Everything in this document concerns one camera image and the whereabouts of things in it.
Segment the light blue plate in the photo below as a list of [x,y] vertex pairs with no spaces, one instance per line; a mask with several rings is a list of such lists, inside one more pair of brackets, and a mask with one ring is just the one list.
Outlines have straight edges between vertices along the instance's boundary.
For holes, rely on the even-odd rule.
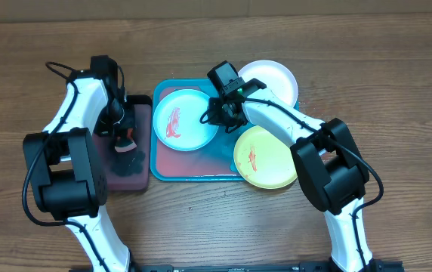
[[201,123],[208,109],[209,96],[194,89],[182,89],[166,95],[153,114],[153,128],[157,138],[177,151],[198,150],[208,144],[218,127]]

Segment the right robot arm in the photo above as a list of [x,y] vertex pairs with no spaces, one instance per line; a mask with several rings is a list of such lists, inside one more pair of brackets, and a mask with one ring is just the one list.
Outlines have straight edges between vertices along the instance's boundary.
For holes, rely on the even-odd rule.
[[366,244],[362,210],[371,169],[348,127],[340,119],[324,122],[300,113],[257,79],[214,79],[211,83],[218,95],[210,100],[200,121],[223,126],[228,133],[251,123],[284,143],[304,195],[325,215],[334,267],[370,270],[373,257]]

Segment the white plate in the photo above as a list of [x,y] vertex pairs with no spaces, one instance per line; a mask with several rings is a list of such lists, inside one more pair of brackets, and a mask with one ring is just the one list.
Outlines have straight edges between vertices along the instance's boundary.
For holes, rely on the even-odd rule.
[[280,100],[290,107],[298,101],[298,83],[292,72],[281,63],[273,60],[256,60],[246,64],[238,72],[246,82],[258,79],[263,82]]

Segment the yellow-green plate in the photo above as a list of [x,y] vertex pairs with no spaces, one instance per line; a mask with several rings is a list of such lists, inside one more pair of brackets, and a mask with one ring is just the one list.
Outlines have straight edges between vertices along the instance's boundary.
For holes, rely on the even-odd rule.
[[263,189],[285,187],[298,177],[290,149],[260,126],[249,128],[238,138],[233,160],[247,182]]

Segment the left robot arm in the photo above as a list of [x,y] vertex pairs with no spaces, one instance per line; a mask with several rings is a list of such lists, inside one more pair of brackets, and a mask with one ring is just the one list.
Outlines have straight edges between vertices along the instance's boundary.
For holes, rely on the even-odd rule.
[[67,227],[92,271],[136,271],[106,209],[107,181],[93,135],[118,138],[131,123],[120,66],[72,69],[52,121],[23,139],[22,207],[42,227]]

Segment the green and orange sponge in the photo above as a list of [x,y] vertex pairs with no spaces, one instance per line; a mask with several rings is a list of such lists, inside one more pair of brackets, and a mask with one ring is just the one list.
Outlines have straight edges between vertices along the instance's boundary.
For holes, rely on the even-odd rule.
[[118,153],[125,153],[131,151],[137,147],[133,138],[133,129],[128,128],[125,134],[118,136],[114,144],[115,151]]

